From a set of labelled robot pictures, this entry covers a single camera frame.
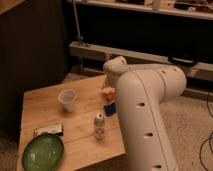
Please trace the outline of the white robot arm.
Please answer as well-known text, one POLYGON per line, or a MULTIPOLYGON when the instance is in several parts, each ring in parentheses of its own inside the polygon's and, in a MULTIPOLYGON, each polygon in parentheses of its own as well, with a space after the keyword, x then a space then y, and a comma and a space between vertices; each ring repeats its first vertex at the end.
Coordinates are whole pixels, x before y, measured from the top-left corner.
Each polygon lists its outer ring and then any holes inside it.
POLYGON ((103 70, 115 88, 129 171, 179 171, 160 104, 184 92, 184 72, 174 65, 129 64, 122 56, 105 62, 103 70))

